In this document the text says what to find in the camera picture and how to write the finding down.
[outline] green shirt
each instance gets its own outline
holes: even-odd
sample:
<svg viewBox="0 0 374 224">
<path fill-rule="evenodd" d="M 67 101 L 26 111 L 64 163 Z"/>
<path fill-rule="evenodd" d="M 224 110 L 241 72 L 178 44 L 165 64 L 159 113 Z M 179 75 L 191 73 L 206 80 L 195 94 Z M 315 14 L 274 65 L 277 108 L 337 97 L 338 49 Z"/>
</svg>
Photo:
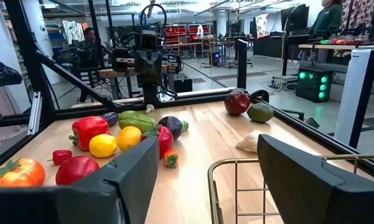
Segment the green shirt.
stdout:
<svg viewBox="0 0 374 224">
<path fill-rule="evenodd" d="M 315 23 L 312 25 L 307 34 L 316 34 L 318 31 L 328 30 L 330 26 L 340 26 L 342 20 L 342 6 L 332 4 L 324 8 L 317 16 Z"/>
</svg>

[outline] orange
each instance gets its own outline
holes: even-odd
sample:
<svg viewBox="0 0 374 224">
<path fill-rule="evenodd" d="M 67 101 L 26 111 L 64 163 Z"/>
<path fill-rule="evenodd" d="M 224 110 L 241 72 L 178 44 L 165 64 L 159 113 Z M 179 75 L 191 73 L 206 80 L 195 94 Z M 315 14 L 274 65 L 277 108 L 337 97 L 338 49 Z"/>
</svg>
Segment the orange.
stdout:
<svg viewBox="0 0 374 224">
<path fill-rule="evenodd" d="M 122 129 L 117 139 L 120 151 L 126 152 L 133 146 L 138 145 L 141 141 L 141 131 L 133 126 L 128 126 Z"/>
<path fill-rule="evenodd" d="M 39 187 L 44 181 L 45 170 L 33 159 L 9 160 L 0 166 L 0 187 Z"/>
</svg>

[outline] red tomato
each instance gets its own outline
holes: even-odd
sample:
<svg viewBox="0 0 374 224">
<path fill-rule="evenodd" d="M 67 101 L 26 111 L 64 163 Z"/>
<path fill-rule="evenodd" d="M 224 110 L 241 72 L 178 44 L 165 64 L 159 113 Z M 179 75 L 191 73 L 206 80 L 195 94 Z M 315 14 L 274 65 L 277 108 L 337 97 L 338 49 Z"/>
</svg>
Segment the red tomato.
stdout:
<svg viewBox="0 0 374 224">
<path fill-rule="evenodd" d="M 98 170 L 100 165 L 88 156 L 75 156 L 65 161 L 55 175 L 57 185 L 69 185 Z"/>
</svg>

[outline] monitor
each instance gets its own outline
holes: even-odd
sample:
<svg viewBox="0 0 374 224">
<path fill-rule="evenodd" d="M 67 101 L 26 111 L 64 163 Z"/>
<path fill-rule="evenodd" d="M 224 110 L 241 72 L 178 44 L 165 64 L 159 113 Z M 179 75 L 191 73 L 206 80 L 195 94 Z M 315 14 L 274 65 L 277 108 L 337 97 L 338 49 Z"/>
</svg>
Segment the monitor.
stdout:
<svg viewBox="0 0 374 224">
<path fill-rule="evenodd" d="M 308 17 L 309 7 L 306 7 L 305 4 L 282 10 L 281 20 L 283 31 L 285 31 L 285 27 L 287 31 L 307 29 Z"/>
</svg>

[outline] eggplant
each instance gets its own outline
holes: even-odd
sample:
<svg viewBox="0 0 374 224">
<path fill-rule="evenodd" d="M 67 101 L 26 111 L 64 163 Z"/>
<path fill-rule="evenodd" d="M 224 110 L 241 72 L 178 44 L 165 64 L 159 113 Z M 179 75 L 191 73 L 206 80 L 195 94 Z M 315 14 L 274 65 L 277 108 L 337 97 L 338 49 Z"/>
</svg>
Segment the eggplant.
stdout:
<svg viewBox="0 0 374 224">
<path fill-rule="evenodd" d="M 104 118 L 108 122 L 110 127 L 116 125 L 118 123 L 118 120 L 119 120 L 119 116 L 115 112 L 106 113 L 101 117 Z"/>
<path fill-rule="evenodd" d="M 181 122 L 175 116 L 164 117 L 158 122 L 158 124 L 161 124 L 162 126 L 169 128 L 174 140 L 177 140 L 181 136 L 181 133 L 187 131 L 189 126 L 188 122 Z"/>
</svg>

